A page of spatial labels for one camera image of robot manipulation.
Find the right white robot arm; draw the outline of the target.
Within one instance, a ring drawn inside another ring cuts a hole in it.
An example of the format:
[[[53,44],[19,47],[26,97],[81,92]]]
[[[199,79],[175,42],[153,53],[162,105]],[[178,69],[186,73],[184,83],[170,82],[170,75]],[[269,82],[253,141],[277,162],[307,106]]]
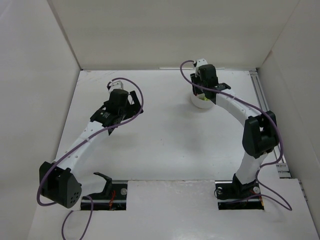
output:
[[[226,83],[219,83],[216,68],[206,60],[194,64],[195,73],[190,75],[193,93],[203,94],[206,99],[230,113],[243,126],[242,146],[244,156],[234,174],[232,184],[239,189],[251,187],[256,173],[267,155],[279,144],[272,111],[262,113],[256,106],[245,102]]]

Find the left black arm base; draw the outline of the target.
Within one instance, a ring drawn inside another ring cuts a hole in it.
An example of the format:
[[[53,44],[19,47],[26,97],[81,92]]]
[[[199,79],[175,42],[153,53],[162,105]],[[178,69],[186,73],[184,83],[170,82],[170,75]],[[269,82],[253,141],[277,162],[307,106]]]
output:
[[[80,210],[125,211],[127,208],[128,181],[113,180],[100,172],[83,178],[81,182]]]

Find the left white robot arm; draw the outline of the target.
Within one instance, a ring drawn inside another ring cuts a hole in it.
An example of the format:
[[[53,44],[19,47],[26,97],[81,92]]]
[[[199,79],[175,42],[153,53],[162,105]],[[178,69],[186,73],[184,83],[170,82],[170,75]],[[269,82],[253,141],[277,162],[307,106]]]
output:
[[[40,200],[40,197],[45,197],[51,201],[50,205],[59,204],[70,209],[81,197],[108,197],[113,188],[112,178],[98,171],[89,178],[81,178],[80,169],[115,128],[143,113],[142,106],[143,98],[138,97],[134,90],[111,90],[109,99],[90,117],[85,129],[64,155],[40,166],[37,203],[45,207],[46,203]]]

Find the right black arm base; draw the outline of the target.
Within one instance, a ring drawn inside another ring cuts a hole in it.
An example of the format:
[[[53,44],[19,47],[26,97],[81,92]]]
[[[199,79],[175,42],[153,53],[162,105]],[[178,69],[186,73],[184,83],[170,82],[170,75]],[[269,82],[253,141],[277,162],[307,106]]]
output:
[[[232,180],[215,181],[213,193],[219,210],[264,210],[256,180],[241,184],[234,174]]]

